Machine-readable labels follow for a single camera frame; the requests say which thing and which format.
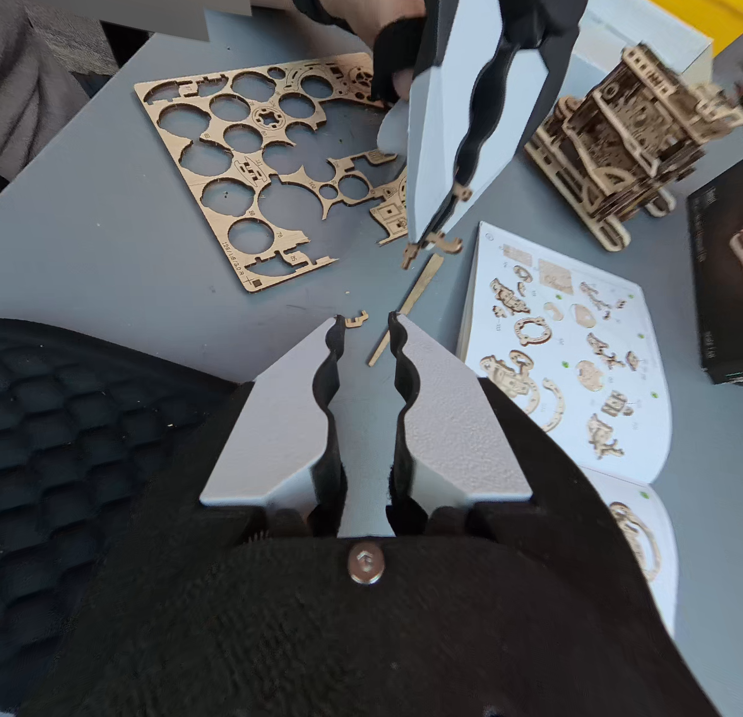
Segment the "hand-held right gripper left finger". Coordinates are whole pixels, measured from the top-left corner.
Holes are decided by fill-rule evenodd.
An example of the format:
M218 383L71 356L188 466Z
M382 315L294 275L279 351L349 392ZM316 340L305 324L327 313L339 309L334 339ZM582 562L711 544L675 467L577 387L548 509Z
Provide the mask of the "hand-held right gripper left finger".
M345 335L345 318L329 318L255 378L200 493L202 506L342 518L348 483L330 403Z

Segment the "white assembly instruction booklet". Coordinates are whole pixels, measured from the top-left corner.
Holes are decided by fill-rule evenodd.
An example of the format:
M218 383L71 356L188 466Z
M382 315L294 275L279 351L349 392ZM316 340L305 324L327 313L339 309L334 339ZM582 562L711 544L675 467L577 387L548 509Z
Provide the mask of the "white assembly instruction booklet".
M677 546L652 487L672 414L641 287L481 221L456 354L588 477L674 637Z

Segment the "black cardboard box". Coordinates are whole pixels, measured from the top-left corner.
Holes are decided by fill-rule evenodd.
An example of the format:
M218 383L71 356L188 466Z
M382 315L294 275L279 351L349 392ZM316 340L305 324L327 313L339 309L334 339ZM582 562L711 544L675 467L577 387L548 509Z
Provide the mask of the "black cardboard box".
M742 162L687 199L698 350L713 384L742 383Z

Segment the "laser-cut wooden part sheet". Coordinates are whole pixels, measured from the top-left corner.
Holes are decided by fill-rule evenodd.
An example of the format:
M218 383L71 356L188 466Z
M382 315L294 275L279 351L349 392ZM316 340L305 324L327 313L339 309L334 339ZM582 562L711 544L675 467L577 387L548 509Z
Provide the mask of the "laser-cut wooden part sheet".
M359 161L386 165L395 155L374 149L329 158L332 176L322 181L303 167L280 174L264 157L267 147L294 146L290 128L316 131L325 125L328 103L381 109L371 98L372 69L369 54L347 53L134 85L246 291L265 291L336 261L311 259L302 250L310 243L302 230L279 227L260 212L260 194L273 179L310 192L322 206L323 220L337 204L379 201L370 212L385 231L379 244L407 235L406 171L375 185L357 167Z

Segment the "small wooden cross part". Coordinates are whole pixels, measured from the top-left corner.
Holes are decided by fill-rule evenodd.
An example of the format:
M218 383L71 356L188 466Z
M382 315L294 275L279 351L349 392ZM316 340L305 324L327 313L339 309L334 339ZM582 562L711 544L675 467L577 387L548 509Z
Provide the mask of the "small wooden cross part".
M406 246L404 248L403 253L403 259L401 263L401 267L404 270L408 270L409 267L412 265L415 258L418 256L418 254L429 247L430 245L430 235L431 233L428 233L422 237L422 239L418 240L417 242L414 242L412 240L408 240L406 243Z

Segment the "white cardboard box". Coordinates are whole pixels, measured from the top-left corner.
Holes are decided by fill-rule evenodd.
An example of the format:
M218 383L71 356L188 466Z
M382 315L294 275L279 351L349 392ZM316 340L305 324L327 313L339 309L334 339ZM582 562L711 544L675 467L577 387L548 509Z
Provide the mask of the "white cardboard box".
M650 0L589 0L561 95L584 96L620 62L625 48L646 44L687 84L712 81L712 40Z

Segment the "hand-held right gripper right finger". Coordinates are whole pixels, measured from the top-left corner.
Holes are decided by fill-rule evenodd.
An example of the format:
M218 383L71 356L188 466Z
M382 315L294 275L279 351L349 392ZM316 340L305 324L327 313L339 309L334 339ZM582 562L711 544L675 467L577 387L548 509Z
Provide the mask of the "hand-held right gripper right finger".
M388 317L396 421L392 507L430 517L479 502L524 502L533 490L473 370L407 316Z

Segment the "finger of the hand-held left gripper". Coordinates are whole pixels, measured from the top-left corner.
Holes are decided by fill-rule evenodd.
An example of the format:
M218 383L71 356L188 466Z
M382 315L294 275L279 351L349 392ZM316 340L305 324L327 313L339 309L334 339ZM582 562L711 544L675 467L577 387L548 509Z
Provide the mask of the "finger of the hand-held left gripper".
M409 96L406 213L417 242L449 193L455 148L464 136L472 88L464 69L434 68L414 76Z
M548 76L539 50L503 49L478 77L467 127L455 148L452 182L444 202L454 182L471 188L473 194L468 202L458 204L443 231L457 223L522 146L522 136Z

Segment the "long notched wooden model part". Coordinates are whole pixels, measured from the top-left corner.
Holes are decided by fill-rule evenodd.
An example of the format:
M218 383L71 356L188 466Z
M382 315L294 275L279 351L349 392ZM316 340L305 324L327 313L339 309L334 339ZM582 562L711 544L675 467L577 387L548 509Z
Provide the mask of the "long notched wooden model part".
M447 240L443 227L452 219L453 213L460 202L468 202L472 196L472 189L454 182L448 201L444 202L429 225L423 242L434 246L444 254L458 254L462 248L462 240L454 238Z

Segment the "assembled wooden model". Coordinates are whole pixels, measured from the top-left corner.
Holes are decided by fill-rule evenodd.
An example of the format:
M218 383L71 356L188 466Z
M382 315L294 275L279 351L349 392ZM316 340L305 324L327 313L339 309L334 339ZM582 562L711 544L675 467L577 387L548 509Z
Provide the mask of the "assembled wooden model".
M558 99L525 152L601 246L620 252L631 241L624 223L641 209L671 213L667 187L741 123L740 106L717 85L686 84L637 44L584 98Z

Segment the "person's left hand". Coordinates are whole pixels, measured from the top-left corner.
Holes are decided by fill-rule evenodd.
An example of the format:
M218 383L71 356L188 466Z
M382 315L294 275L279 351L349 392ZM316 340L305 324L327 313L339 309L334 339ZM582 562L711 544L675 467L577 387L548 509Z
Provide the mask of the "person's left hand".
M372 50L375 91L387 101L409 101L426 26L424 0L317 0Z

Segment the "thin wooden stick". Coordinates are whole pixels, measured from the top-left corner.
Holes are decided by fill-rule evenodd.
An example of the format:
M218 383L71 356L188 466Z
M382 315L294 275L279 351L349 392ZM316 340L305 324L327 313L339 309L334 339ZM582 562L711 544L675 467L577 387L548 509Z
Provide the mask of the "thin wooden stick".
M432 281L436 273L439 271L442 264L443 264L443 256L440 254L433 254L431 258L429 258L421 274L418 276L417 280L415 281L410 293L407 295L406 299L404 300L400 308L396 311L397 314L402 314L406 316L411 313L411 310L413 309L414 304L416 304L418 300L421 298L422 294L426 290L426 287L430 285L430 282ZM370 359L368 360L367 362L368 367L374 367L376 365L376 362L380 359L381 355L384 353L385 349L389 345L390 340L391 340L391 336L390 336L389 330L387 330L385 334L383 335L381 341L377 345L376 350L373 352Z

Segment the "black honeycomb mesh cushion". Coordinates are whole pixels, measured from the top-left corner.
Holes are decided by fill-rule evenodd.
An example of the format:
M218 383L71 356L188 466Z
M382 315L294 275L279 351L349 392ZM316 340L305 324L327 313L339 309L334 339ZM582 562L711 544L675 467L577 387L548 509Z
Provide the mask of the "black honeycomb mesh cushion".
M2 319L2 673L53 656L147 481L236 384Z

